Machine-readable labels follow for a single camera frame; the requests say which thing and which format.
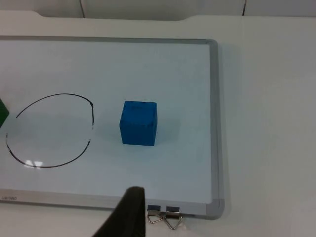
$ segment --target black object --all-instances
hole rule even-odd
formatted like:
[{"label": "black object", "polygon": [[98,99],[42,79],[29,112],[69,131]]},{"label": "black object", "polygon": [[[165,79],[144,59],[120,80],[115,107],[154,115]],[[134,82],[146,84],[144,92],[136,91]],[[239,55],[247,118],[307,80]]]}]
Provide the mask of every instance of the black object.
[{"label": "black object", "polygon": [[107,221],[93,237],[144,237],[145,191],[131,187],[116,206]]},{"label": "black object", "polygon": [[5,119],[9,115],[9,110],[5,107],[4,103],[0,99],[0,127],[4,123]]}]

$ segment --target white table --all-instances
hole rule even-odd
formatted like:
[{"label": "white table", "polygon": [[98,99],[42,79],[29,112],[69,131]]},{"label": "white table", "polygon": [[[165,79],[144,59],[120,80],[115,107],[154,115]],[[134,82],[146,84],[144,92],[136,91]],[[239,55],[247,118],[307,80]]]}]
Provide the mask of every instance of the white table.
[{"label": "white table", "polygon": [[[316,232],[316,19],[198,16],[180,22],[42,18],[0,11],[0,35],[212,38],[220,45],[226,209],[147,235],[310,237]],[[1,236],[92,235],[101,210],[0,204]]]}]

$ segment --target green block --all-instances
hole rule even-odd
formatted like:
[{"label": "green block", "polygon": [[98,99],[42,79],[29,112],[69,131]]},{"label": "green block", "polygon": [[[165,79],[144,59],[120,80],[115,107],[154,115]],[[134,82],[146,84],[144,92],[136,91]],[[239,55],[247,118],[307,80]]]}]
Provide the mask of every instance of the green block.
[{"label": "green block", "polygon": [[4,103],[0,99],[0,127],[4,123],[6,117],[9,115],[9,110],[5,107]]}]

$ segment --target blue block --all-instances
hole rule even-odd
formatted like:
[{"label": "blue block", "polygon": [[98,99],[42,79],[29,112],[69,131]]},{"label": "blue block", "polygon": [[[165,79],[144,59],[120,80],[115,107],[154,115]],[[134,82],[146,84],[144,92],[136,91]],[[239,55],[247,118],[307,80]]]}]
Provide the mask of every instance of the blue block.
[{"label": "blue block", "polygon": [[124,144],[154,146],[157,103],[125,101],[119,128]]}]

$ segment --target hand-drawn ellipse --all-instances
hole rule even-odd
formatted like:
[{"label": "hand-drawn ellipse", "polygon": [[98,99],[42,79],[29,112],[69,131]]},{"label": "hand-drawn ellipse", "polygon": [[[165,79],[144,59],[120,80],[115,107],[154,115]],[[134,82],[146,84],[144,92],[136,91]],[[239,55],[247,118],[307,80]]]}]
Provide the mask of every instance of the hand-drawn ellipse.
[{"label": "hand-drawn ellipse", "polygon": [[11,155],[34,168],[55,168],[78,159],[90,144],[93,104],[87,98],[60,93],[23,109],[6,134]]}]

